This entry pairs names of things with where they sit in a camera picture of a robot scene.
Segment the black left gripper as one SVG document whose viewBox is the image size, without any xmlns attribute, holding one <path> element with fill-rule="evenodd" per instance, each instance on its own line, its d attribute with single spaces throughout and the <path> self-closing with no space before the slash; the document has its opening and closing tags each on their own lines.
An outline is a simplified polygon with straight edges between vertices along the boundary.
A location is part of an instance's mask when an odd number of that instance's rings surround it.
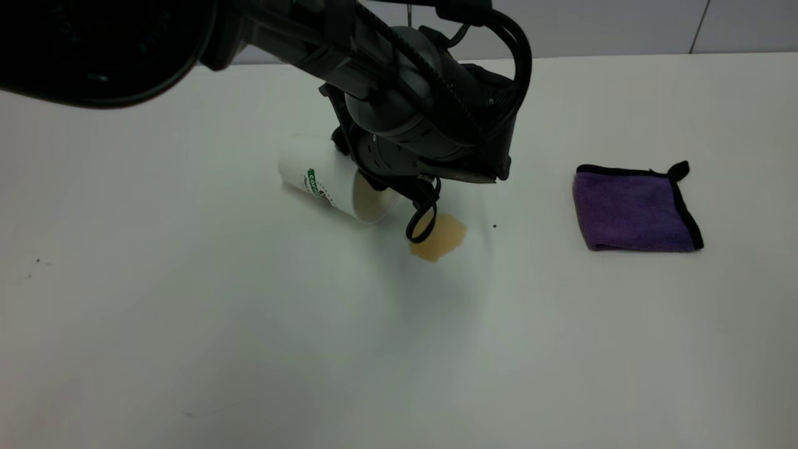
<svg viewBox="0 0 798 449">
<path fill-rule="evenodd" d="M 411 191 L 431 191 L 439 180 L 476 181 L 474 127 L 458 112 L 444 89 L 403 53 L 410 48 L 463 97 L 474 99 L 476 80 L 467 69 L 438 49 L 419 31 L 357 28 L 357 60 L 344 92 L 330 83 L 319 93 L 330 101 L 339 125 L 331 140 L 351 157 L 357 173 L 375 191 L 394 191 L 411 199 Z"/>
</svg>

